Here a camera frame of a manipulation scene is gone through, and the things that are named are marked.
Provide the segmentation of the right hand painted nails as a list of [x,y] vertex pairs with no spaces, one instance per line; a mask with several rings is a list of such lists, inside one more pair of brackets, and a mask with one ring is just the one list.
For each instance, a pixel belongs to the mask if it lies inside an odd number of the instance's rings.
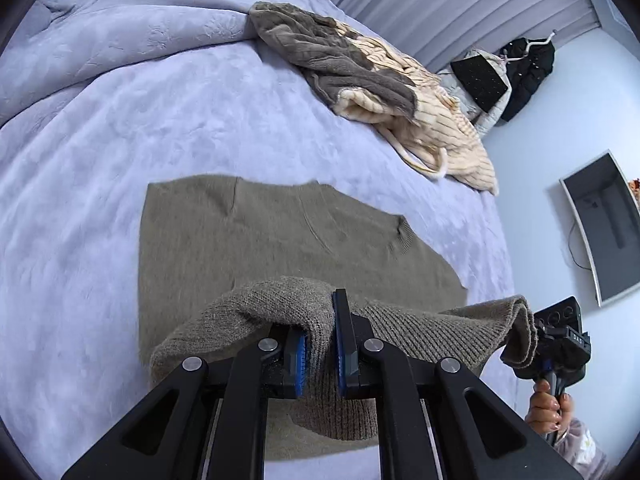
[[536,382],[534,394],[529,399],[529,409],[525,417],[527,425],[536,434],[546,436],[556,434],[562,437],[573,419],[574,401],[568,393],[557,399],[551,394],[550,384],[541,379]]

